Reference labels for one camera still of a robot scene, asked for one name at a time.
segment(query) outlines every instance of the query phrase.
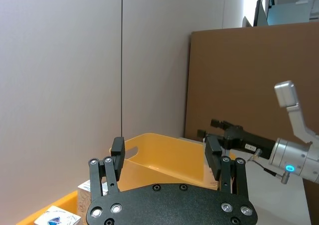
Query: small box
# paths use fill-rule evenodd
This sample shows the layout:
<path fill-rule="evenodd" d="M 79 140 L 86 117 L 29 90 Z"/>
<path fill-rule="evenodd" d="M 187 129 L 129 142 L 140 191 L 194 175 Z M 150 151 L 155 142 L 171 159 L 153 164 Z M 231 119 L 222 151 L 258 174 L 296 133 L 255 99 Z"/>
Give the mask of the small box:
<path fill-rule="evenodd" d="M 78 225 L 81 217 L 65 211 L 56 206 L 51 206 L 44 214 L 34 221 L 35 225 Z"/>
<path fill-rule="evenodd" d="M 103 195 L 106 195 L 108 191 L 107 183 L 102 183 Z M 82 225 L 87 225 L 86 223 L 86 213 L 88 212 L 89 206 L 91 204 L 91 185 L 90 180 L 84 182 L 78 186 L 78 212 L 77 214 L 82 217 Z"/>

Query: table surface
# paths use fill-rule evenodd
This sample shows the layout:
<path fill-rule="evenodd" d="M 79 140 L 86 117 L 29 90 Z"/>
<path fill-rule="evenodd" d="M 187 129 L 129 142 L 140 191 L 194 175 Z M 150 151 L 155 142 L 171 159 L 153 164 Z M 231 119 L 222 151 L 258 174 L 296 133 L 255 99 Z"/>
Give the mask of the table surface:
<path fill-rule="evenodd" d="M 232 153 L 246 161 L 251 156 L 235 150 L 232 150 Z M 268 160 L 260 158 L 258 162 L 282 174 L 280 169 L 270 166 Z M 311 225 L 301 177 L 291 175 L 288 183 L 284 185 L 252 162 L 246 164 L 246 174 L 249 200 L 258 214 L 257 225 Z"/>

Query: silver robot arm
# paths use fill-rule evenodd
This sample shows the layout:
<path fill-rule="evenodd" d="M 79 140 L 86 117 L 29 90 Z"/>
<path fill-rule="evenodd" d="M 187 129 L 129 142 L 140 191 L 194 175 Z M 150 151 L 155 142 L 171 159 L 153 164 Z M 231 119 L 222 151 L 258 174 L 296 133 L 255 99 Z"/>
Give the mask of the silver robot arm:
<path fill-rule="evenodd" d="M 319 183 L 319 136 L 306 127 L 294 84 L 291 81 L 275 85 L 280 107 L 286 108 L 294 135 L 306 145 L 278 138 L 269 164 L 285 171 L 282 183 L 286 184 L 290 173 Z"/>

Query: brown panel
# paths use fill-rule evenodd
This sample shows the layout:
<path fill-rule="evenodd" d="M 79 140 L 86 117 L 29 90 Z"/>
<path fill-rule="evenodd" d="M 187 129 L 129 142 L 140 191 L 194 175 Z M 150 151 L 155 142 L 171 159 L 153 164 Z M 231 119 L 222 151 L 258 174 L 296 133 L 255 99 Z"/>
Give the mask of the brown panel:
<path fill-rule="evenodd" d="M 301 143 L 274 92 L 274 85 L 286 80 L 297 87 L 307 126 L 319 132 L 318 43 L 317 22 L 194 32 L 185 137 L 197 139 L 197 129 L 222 133 L 209 126 L 215 118 L 273 140 Z M 319 224 L 315 199 L 309 199 L 319 199 L 315 188 L 319 191 L 306 184 L 312 223 Z"/>

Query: cardboard panel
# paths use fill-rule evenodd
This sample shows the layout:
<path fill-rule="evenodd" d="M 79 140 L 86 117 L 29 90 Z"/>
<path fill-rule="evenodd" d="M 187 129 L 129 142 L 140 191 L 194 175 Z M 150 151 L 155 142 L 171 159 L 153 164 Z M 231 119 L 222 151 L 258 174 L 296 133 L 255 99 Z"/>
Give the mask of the cardboard panel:
<path fill-rule="evenodd" d="M 318 42 L 317 22 L 194 32 L 185 137 L 198 140 L 197 129 L 221 134 L 210 127 L 215 118 L 273 140 L 300 143 L 274 92 L 276 83 L 287 80 L 297 87 L 307 126 L 319 132 Z M 315 188 L 306 185 L 306 195 L 312 222 L 319 224 Z"/>

